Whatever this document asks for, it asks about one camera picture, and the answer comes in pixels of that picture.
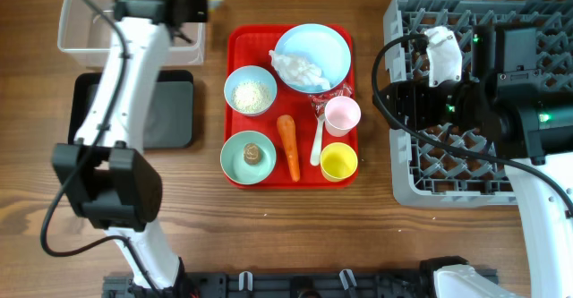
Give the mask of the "red candy wrapper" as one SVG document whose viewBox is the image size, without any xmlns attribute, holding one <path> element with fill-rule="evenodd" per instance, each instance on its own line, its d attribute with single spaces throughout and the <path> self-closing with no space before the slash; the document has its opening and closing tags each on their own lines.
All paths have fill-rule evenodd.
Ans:
<svg viewBox="0 0 573 298">
<path fill-rule="evenodd" d="M 309 97 L 314 114 L 319 117 L 324 113 L 326 104 L 335 97 L 351 97 L 353 95 L 353 87 L 344 83 L 341 87 Z"/>
</svg>

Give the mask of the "light blue bowl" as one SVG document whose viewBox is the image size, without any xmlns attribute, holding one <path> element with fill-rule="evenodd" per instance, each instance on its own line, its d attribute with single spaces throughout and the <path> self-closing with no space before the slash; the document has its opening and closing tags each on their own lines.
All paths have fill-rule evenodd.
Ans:
<svg viewBox="0 0 573 298">
<path fill-rule="evenodd" d="M 269 107 L 267 107 L 265 110 L 263 110 L 259 113 L 252 114 L 252 115 L 239 112 L 235 108 L 235 106 L 233 105 L 233 103 L 232 103 L 232 91 L 242 81 L 260 81 L 263 84 L 265 84 L 271 93 L 271 96 L 272 96 L 271 105 L 272 105 L 274 103 L 277 95 L 278 95 L 278 85 L 276 83 L 276 80 L 274 79 L 273 75 L 269 71 L 267 71 L 267 70 L 265 70 L 259 66 L 255 66 L 255 65 L 248 65 L 248 66 L 240 67 L 240 68 L 234 70 L 227 77 L 227 80 L 226 80 L 225 86 L 224 86 L 224 97 L 225 97 L 227 104 L 233 110 L 235 110 L 236 112 L 238 112 L 241 115 L 246 115 L 246 116 L 262 115 L 271 107 L 271 105 Z"/>
</svg>

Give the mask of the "pile of white rice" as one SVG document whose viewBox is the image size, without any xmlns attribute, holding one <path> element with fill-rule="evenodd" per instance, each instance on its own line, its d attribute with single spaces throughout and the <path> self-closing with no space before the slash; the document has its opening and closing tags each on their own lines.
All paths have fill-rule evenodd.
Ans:
<svg viewBox="0 0 573 298">
<path fill-rule="evenodd" d="M 232 91 L 232 103 L 245 114 L 255 114 L 271 105 L 272 96 L 268 87 L 260 81 L 242 81 Z"/>
</svg>

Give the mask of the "white tissue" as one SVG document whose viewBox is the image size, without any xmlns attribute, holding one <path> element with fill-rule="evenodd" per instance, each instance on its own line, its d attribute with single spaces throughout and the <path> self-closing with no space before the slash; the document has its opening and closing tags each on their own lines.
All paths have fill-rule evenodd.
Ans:
<svg viewBox="0 0 573 298">
<path fill-rule="evenodd" d="M 282 55 L 269 51 L 271 65 L 284 83 L 304 91 L 316 92 L 330 89 L 330 82 L 322 75 L 322 69 L 298 55 Z"/>
</svg>

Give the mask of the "orange carrot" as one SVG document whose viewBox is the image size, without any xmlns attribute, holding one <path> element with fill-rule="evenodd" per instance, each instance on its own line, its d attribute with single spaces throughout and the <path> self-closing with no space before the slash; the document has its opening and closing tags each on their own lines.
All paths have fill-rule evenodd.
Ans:
<svg viewBox="0 0 573 298">
<path fill-rule="evenodd" d="M 281 115 L 277 120 L 277 128 L 286 154 L 291 179 L 295 183 L 299 182 L 301 173 L 296 143 L 295 121 L 293 117 L 291 115 Z"/>
</svg>

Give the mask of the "brown walnut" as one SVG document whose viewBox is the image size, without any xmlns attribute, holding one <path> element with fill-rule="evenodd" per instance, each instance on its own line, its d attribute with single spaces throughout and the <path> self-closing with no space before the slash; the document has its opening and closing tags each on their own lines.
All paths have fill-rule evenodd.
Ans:
<svg viewBox="0 0 573 298">
<path fill-rule="evenodd" d="M 250 166 L 257 165 L 262 160 L 261 149 L 255 143 L 247 143 L 244 146 L 244 161 Z"/>
</svg>

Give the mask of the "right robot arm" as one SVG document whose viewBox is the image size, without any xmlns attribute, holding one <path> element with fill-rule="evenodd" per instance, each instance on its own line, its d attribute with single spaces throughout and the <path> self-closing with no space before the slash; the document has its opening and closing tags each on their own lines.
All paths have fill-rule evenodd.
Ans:
<svg viewBox="0 0 573 298">
<path fill-rule="evenodd" d="M 501 165 L 517 199 L 531 294 L 572 294 L 572 96 L 548 91 L 529 24 L 476 25 L 471 75 L 453 33 L 439 26 L 417 35 L 426 45 L 429 75 L 373 89 L 373 103 L 393 129 L 460 157 Z M 494 147 L 475 152 L 425 138 L 451 123 L 478 129 Z"/>
</svg>

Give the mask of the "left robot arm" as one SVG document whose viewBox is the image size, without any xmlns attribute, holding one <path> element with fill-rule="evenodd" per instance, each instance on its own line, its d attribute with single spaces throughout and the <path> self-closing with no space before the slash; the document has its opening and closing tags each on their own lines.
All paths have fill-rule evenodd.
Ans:
<svg viewBox="0 0 573 298">
<path fill-rule="evenodd" d="M 92 0 L 82 0 L 112 29 L 110 49 L 96 96 L 73 143 L 54 148 L 52 166 L 61 188 L 48 206 L 40 244 L 51 249 L 47 231 L 62 198 L 77 217 L 90 221 L 105 237 L 67 256 L 115 242 L 133 271 L 136 297 L 197 297 L 158 221 L 162 180 L 142 155 L 144 126 L 167 61 L 169 48 L 188 22 L 209 18 L 209 0 L 115 0 L 106 15 Z"/>
</svg>

